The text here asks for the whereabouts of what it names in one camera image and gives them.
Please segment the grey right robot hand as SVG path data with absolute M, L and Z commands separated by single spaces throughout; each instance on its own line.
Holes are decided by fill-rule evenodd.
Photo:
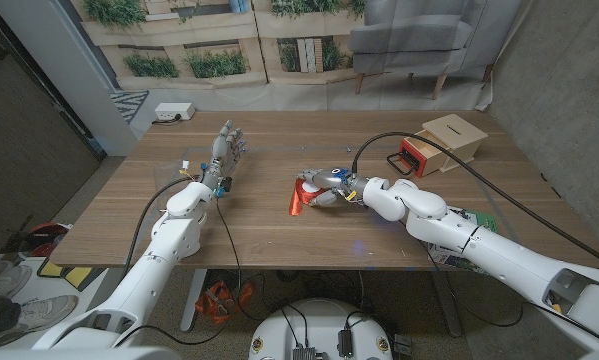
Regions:
M 307 169 L 300 172 L 297 178 L 305 180 L 311 190 L 323 190 L 323 193 L 308 202 L 310 206 L 331 206 L 338 196 L 364 206 L 363 191 L 368 180 L 348 168 Z

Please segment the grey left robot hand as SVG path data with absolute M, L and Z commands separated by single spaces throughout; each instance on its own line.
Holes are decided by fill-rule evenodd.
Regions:
M 229 192 L 226 185 L 236 168 L 241 156 L 245 153 L 246 141 L 242 139 L 240 128 L 232 130 L 232 121 L 228 120 L 213 140 L 211 157 L 202 169 L 200 182 L 209 187 L 215 194 L 221 189 Z

